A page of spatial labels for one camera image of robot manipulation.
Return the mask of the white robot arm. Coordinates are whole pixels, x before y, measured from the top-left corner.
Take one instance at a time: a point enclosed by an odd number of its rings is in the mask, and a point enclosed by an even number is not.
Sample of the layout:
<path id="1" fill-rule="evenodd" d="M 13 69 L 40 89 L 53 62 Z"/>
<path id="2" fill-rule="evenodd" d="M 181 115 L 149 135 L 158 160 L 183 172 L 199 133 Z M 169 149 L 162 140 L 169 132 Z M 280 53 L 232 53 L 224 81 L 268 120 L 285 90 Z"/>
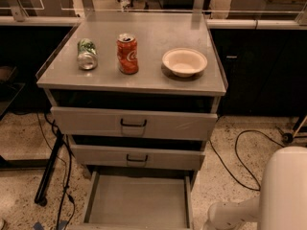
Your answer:
<path id="1" fill-rule="evenodd" d="M 307 149 L 276 151 L 263 173 L 260 196 L 242 202 L 217 202 L 201 230 L 307 230 Z"/>

